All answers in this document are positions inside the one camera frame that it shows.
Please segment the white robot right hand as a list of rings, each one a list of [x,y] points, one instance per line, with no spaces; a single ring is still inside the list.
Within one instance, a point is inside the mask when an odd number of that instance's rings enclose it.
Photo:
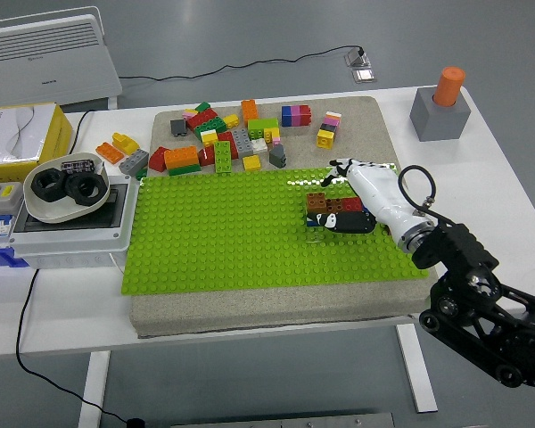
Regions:
[[[411,253],[434,229],[431,220],[416,216],[398,187],[398,176],[385,164],[354,159],[331,160],[332,169],[322,182],[326,187],[337,177],[344,177],[361,199],[361,211],[309,213],[307,218],[336,233],[366,234],[377,223],[385,224],[393,241],[405,253]]]

